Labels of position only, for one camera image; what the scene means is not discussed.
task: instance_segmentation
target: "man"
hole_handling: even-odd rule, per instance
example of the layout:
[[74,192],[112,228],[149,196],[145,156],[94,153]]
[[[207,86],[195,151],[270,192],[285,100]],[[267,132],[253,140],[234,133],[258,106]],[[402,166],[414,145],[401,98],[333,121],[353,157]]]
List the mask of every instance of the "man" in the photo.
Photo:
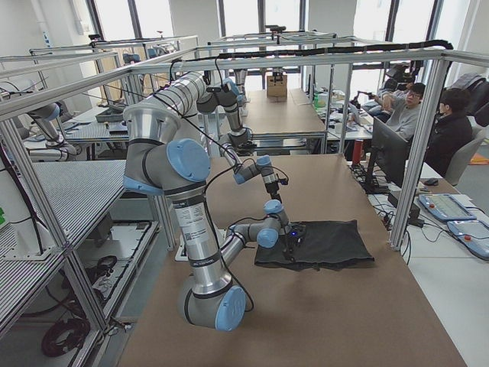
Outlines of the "man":
[[414,83],[405,97],[396,97],[390,93],[384,94],[382,98],[375,96],[384,110],[393,111],[386,124],[407,141],[414,135],[424,92],[423,83]]
[[467,90],[459,88],[447,89],[440,98],[441,117],[428,143],[425,162],[443,177],[453,154],[472,140],[471,123],[465,113],[470,98]]

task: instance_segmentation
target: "folded black fabric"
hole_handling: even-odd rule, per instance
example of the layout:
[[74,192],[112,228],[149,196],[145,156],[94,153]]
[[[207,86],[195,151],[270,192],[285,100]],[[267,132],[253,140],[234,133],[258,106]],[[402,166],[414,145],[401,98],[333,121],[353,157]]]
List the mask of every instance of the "folded black fabric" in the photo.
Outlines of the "folded black fabric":
[[350,222],[298,222],[304,225],[306,232],[299,244],[291,236],[287,237],[293,252],[284,253],[286,236],[282,235],[273,248],[258,246],[254,263],[267,268],[288,268],[303,270],[307,268],[341,269],[359,261],[373,261],[374,258],[365,248],[357,230],[357,221]]

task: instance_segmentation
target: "cardboard box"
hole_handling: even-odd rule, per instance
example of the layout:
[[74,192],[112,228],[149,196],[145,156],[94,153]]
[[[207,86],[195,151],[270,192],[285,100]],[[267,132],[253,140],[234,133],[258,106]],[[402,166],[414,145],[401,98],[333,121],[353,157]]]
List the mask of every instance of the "cardboard box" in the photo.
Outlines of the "cardboard box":
[[282,80],[278,78],[267,75],[267,97],[287,97],[287,75],[283,74]]

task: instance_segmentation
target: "blue joint cap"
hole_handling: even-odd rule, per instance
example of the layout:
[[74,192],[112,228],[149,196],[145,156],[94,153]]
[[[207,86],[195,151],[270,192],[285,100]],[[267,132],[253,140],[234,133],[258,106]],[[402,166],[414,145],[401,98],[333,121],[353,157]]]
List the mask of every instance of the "blue joint cap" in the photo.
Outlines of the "blue joint cap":
[[204,181],[211,172],[211,160],[202,145],[192,139],[171,141],[167,146],[171,167],[192,182]]
[[262,155],[261,157],[257,158],[257,164],[262,167],[271,165],[272,160],[270,159],[269,155]]
[[235,82],[232,81],[231,78],[225,78],[223,81],[222,81],[222,84],[229,84],[229,86],[231,87],[231,91],[236,95],[236,96],[239,96],[239,90],[238,90],[238,87],[236,86]]
[[241,185],[242,183],[246,182],[245,178],[241,174],[233,174],[233,177],[235,178],[235,181],[238,185]]
[[215,329],[232,331],[243,319],[246,307],[246,296],[243,289],[237,285],[231,287],[221,300],[215,315]]
[[54,120],[56,117],[60,115],[60,107],[56,104],[53,113],[51,113],[48,117],[45,118],[46,121]]
[[278,240],[278,232],[273,228],[264,228],[257,235],[257,242],[261,247],[272,248]]
[[122,179],[122,183],[126,190],[134,191],[135,193],[145,193],[147,195],[153,196],[163,195],[162,189],[150,186],[127,176],[124,176],[124,178]]
[[268,200],[263,206],[266,214],[280,213],[283,210],[282,203],[277,199]]

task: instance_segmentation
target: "black monitor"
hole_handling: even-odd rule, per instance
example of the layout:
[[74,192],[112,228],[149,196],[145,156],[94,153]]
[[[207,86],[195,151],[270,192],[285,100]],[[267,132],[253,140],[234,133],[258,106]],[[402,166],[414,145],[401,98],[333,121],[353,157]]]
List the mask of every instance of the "black monitor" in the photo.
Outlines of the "black monitor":
[[386,181],[402,187],[408,155],[409,145],[407,140],[401,138],[399,134],[381,120],[374,119],[368,168],[363,175],[356,174],[358,179],[361,178],[359,182],[363,186],[365,193],[388,192],[388,188],[379,185],[377,178],[374,176],[375,165],[385,173]]

